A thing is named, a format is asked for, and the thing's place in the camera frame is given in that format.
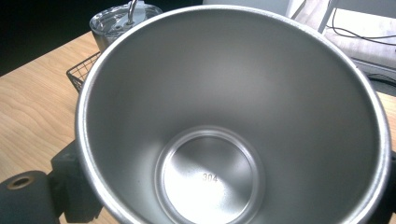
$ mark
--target metal container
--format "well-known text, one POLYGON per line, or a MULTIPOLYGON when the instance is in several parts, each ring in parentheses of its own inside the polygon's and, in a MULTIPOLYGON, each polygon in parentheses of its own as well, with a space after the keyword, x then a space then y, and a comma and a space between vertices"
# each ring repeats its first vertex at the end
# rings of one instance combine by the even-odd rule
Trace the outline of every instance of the metal container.
POLYGON ((366 77, 320 34, 248 7, 142 22, 93 66, 81 163, 122 223, 358 223, 389 175, 366 77))
POLYGON ((90 27, 99 50, 103 52, 132 27, 161 13, 163 12, 159 8, 135 0, 96 14, 90 20, 90 27))

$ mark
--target wooden table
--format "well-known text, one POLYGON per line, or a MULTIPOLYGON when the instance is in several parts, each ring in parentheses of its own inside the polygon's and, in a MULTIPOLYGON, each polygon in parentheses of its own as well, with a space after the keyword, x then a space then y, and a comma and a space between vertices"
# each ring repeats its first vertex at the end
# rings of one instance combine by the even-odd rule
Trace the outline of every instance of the wooden table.
MULTIPOLYGON (((78 93, 65 72, 97 51, 88 33, 0 77, 0 182, 30 170, 48 173, 51 158, 75 139, 78 93)), ((379 96, 396 148, 396 98, 379 96)), ((105 210, 93 223, 115 222, 105 210)))

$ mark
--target table surface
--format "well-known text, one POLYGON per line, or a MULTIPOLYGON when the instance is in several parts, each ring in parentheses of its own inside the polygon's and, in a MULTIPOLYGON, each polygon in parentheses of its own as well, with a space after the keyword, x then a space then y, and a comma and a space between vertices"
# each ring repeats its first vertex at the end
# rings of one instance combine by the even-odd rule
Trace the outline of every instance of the table surface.
MULTIPOLYGON (((75 139, 78 93, 65 72, 97 51, 87 33, 0 77, 0 182, 30 170, 49 173, 52 157, 75 139)), ((396 98, 378 95, 396 148, 396 98)), ((109 222, 106 210, 94 221, 109 222)))

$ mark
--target stainless steel pot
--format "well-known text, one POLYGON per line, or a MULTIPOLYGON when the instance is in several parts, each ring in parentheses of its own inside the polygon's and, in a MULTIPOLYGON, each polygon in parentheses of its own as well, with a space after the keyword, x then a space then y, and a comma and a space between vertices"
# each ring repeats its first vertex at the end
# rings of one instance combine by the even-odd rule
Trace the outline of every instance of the stainless steel pot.
POLYGON ((364 75, 297 22, 206 6, 144 21, 78 101, 83 169, 132 223, 358 223, 389 174, 364 75))

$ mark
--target wire basket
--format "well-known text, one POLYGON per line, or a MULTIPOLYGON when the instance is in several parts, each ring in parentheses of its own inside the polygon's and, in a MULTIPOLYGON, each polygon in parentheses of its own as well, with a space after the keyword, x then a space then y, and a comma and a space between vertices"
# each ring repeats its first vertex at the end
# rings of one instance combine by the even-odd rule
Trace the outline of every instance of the wire basket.
POLYGON ((76 64, 75 66, 66 71, 67 77, 72 82, 73 86, 78 92, 81 90, 82 84, 84 83, 86 76, 90 72, 91 67, 99 58, 99 56, 100 52, 97 52, 86 60, 76 64))

